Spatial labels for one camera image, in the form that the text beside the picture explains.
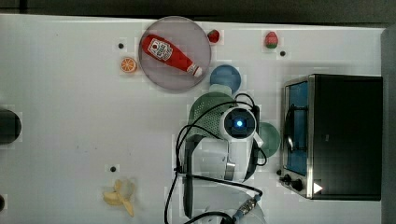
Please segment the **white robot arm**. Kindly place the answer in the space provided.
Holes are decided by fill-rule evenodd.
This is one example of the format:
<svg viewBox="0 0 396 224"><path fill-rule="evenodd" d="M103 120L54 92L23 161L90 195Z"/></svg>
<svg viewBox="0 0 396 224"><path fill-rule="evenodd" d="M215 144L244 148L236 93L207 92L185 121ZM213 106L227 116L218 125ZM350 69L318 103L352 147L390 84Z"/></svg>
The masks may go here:
<svg viewBox="0 0 396 224"><path fill-rule="evenodd" d="M184 213L193 214L193 179L243 183L258 166L258 152L263 141L252 109L235 106L219 118L217 134L193 134L185 142L182 173Z"/></svg>

